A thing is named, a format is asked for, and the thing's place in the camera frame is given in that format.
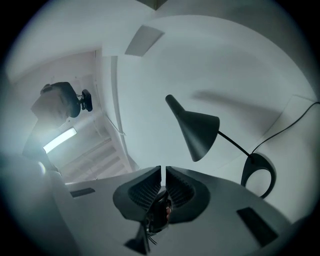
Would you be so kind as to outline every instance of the lamp base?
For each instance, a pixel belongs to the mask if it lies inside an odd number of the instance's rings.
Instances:
[[[276,177],[277,177],[276,171],[271,166],[269,161],[266,158],[264,158],[262,155],[257,154],[257,153],[252,153],[252,154],[250,154],[250,156],[251,157],[248,157],[245,161],[245,164],[244,164],[242,177],[241,177],[241,185],[245,187],[249,177],[254,172],[261,170],[261,169],[267,170],[271,175],[271,182],[270,182],[270,185],[269,185],[269,188],[267,189],[267,191],[262,196],[260,196],[261,198],[265,198],[267,195],[270,194],[270,192],[272,191],[272,189],[275,186]]]

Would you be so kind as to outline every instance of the black rectangular strip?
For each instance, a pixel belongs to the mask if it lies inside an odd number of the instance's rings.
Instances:
[[[247,207],[236,212],[262,247],[278,237],[252,208]]]
[[[93,192],[96,192],[93,188],[88,187],[85,189],[80,189],[80,190],[76,190],[76,191],[71,191],[70,194],[73,198],[77,198],[77,197],[81,197],[84,195],[88,195],[91,194]]]

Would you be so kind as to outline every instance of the lamp neck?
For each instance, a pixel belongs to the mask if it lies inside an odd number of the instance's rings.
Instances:
[[[252,158],[252,156],[245,151],[242,147],[240,147],[237,143],[235,143],[232,139],[230,139],[228,136],[224,135],[221,131],[218,131],[218,134],[220,134],[222,137],[224,137],[227,141],[235,145],[238,149],[240,149],[243,153],[247,155],[248,158]]]

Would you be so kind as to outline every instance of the conical lamp shade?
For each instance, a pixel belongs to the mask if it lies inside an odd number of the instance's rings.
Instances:
[[[219,118],[185,111],[172,95],[166,96],[165,100],[178,120],[192,160],[199,161],[208,153],[216,140],[220,126]]]

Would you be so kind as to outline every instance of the black desk lamp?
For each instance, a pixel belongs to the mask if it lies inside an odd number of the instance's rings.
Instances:
[[[270,172],[271,183],[267,191],[261,196],[265,198],[272,191],[276,183],[276,172],[268,160],[260,154],[249,154],[228,136],[219,131],[220,120],[217,116],[208,114],[185,111],[179,102],[172,96],[165,97],[166,102],[171,108],[182,130],[185,142],[189,148],[192,160],[197,162],[201,160],[214,144],[217,135],[221,135],[227,141],[231,142],[238,149],[247,155],[245,161],[241,185],[246,186],[249,177],[256,171],[264,169]]]

